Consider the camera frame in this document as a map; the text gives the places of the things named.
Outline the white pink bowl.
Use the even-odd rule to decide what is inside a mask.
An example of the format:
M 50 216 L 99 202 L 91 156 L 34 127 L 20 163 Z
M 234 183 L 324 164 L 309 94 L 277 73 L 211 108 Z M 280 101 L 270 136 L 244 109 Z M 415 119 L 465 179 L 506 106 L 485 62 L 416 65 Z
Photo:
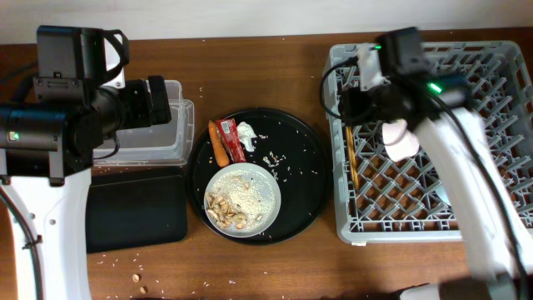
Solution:
M 417 137 L 407 129 L 407 121 L 398 119 L 381 125 L 381 136 L 386 154 L 394 163 L 412 158 L 419 152 Z

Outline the red snack wrapper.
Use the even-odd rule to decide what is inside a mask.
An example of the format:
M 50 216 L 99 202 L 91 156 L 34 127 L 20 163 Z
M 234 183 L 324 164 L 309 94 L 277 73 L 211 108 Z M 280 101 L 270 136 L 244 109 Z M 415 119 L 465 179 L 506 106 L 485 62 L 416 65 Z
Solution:
M 245 163 L 247 160 L 241 146 L 235 120 L 233 118 L 220 119 L 216 121 L 216 125 L 231 160 L 234 163 Z

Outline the orange carrot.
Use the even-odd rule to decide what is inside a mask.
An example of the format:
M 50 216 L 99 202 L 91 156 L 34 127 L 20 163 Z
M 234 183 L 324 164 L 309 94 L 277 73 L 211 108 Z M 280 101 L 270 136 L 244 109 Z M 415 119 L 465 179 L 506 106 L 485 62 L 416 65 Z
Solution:
M 230 159 L 227 156 L 226 149 L 224 148 L 222 140 L 220 139 L 217 125 L 213 121 L 210 121 L 208 123 L 208 132 L 211 139 L 212 148 L 217 165 L 220 168 L 224 168 L 225 166 L 230 164 Z

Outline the white tissue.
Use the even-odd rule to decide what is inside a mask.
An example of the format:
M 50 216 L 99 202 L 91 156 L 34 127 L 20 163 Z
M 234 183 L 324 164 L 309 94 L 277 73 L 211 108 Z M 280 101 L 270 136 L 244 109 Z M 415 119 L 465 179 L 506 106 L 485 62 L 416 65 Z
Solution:
M 253 139 L 257 138 L 257 135 L 255 134 L 252 126 L 246 122 L 240 122 L 237 125 L 237 133 L 239 141 L 244 145 L 245 150 L 249 153 L 253 153 L 255 150 Z

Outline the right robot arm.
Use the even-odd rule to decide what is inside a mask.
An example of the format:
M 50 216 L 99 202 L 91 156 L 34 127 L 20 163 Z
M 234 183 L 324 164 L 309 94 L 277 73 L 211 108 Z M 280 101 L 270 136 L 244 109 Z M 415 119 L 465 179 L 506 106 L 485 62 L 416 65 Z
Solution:
M 470 276 L 393 293 L 395 299 L 529 299 L 532 237 L 491 156 L 471 86 L 458 72 L 435 72 L 414 27 L 361 44 L 345 61 L 360 74 L 341 94 L 341 120 L 404 120 L 437 171 L 461 230 Z

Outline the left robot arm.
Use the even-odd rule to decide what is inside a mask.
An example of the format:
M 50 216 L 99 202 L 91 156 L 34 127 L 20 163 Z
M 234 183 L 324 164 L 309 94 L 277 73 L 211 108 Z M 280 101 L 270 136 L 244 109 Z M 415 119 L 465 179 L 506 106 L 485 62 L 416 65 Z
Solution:
M 1 106 L 1 199 L 19 298 L 88 299 L 86 207 L 94 150 L 117 132 L 172 119 L 161 76 L 126 80 L 118 29 L 37 29 L 37 61 Z

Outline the grey dishwasher rack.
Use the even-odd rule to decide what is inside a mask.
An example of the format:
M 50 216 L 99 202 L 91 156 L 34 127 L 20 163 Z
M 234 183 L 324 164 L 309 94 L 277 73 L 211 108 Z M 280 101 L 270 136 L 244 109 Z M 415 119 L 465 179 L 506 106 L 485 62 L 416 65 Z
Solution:
M 325 66 L 339 238 L 352 245 L 459 240 L 456 218 L 427 155 L 419 151 L 393 162 L 380 123 L 347 129 L 337 118 L 340 91 L 359 83 L 358 70 L 344 66 L 356 47 L 332 47 Z M 521 221 L 530 228 L 532 82 L 520 47 L 511 41 L 428 42 L 424 49 L 433 71 L 458 72 L 471 85 L 492 157 Z

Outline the clear plastic bin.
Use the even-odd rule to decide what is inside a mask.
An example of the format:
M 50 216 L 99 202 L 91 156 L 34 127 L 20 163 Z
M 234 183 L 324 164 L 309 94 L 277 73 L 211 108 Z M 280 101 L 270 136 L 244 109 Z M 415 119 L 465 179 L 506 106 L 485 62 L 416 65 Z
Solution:
M 182 96 L 182 85 L 165 81 L 172 120 L 167 124 L 117 131 L 120 149 L 112 154 L 115 144 L 106 140 L 94 150 L 96 166 L 184 166 L 187 164 L 195 132 L 192 101 Z

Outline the black rectangular tray bin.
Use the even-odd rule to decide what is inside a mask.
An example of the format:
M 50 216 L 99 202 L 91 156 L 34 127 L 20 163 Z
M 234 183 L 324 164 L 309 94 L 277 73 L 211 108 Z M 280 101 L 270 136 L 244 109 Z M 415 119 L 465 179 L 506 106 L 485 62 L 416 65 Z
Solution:
M 94 177 L 85 228 L 89 254 L 181 241 L 187 235 L 184 172 L 165 167 Z

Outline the round black serving tray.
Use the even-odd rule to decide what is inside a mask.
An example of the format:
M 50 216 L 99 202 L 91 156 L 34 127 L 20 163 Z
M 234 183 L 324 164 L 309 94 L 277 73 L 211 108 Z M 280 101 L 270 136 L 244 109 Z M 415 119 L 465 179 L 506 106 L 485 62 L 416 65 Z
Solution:
M 331 195 L 329 152 L 310 126 L 288 112 L 255 107 L 228 117 L 248 123 L 257 135 L 255 150 L 246 154 L 247 161 L 265 168 L 276 179 L 281 190 L 280 212 L 265 232 L 252 237 L 230 237 L 210 223 L 203 197 L 219 167 L 208 132 L 198 138 L 187 164 L 186 191 L 193 209 L 212 231 L 235 243 L 266 246 L 295 237 L 313 224 Z

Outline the grey plate with food scraps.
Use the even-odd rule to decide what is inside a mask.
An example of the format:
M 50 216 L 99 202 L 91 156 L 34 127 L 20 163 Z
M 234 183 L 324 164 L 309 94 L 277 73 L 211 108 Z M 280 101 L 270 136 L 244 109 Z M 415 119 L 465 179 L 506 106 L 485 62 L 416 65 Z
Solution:
M 203 195 L 207 223 L 230 238 L 264 234 L 281 211 L 275 175 L 256 164 L 240 162 L 217 171 Z

